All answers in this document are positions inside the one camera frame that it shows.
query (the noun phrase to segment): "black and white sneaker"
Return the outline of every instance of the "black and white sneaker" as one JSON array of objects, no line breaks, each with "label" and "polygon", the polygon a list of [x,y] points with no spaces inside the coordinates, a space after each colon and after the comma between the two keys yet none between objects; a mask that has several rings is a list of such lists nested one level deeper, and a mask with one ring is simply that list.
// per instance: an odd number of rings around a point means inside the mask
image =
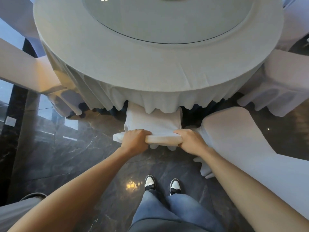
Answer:
[{"label": "black and white sneaker", "polygon": [[180,182],[174,178],[170,184],[170,195],[181,194]]},{"label": "black and white sneaker", "polygon": [[148,175],[145,179],[145,191],[155,190],[155,179],[152,175]]}]

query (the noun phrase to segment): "blue jeans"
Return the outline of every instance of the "blue jeans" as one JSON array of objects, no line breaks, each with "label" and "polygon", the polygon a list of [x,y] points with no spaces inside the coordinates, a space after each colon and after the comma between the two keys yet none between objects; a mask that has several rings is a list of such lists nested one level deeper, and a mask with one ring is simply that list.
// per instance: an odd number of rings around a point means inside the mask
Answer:
[{"label": "blue jeans", "polygon": [[153,218],[190,222],[209,232],[225,231],[218,219],[189,195],[174,194],[166,197],[169,209],[158,198],[158,191],[145,191],[132,224],[143,219]]}]

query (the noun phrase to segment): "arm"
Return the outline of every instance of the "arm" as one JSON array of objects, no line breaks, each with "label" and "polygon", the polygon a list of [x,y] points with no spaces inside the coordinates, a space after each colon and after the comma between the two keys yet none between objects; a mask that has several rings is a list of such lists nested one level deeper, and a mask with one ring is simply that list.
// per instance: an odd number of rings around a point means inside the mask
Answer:
[{"label": "arm", "polygon": [[200,156],[212,169],[230,199],[256,232],[309,231],[309,221],[272,191],[207,146],[189,129],[176,130],[186,152]]},{"label": "arm", "polygon": [[148,148],[145,130],[128,131],[120,148],[102,162],[66,183],[13,225],[9,232],[71,231],[82,214],[93,207],[119,169]]}]

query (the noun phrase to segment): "person's left arm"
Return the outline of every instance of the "person's left arm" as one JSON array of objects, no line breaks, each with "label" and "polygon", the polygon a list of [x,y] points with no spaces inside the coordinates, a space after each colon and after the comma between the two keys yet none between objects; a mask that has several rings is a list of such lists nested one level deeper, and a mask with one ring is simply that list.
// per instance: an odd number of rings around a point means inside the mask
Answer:
[{"label": "person's left arm", "polygon": [[83,213],[93,207],[119,169],[148,148],[151,132],[128,131],[112,155],[66,183],[17,221],[8,232],[71,231]]}]

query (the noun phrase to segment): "hand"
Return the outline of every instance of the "hand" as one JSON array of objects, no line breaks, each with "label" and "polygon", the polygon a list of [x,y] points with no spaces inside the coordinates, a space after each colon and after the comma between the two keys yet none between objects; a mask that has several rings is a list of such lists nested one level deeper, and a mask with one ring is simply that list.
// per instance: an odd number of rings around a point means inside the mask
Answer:
[{"label": "hand", "polygon": [[182,137],[183,143],[179,144],[179,146],[189,154],[201,156],[203,153],[213,150],[197,132],[191,129],[178,129],[174,133]]},{"label": "hand", "polygon": [[145,138],[151,132],[144,129],[135,129],[127,131],[122,139],[121,148],[126,150],[132,157],[148,149]]}]

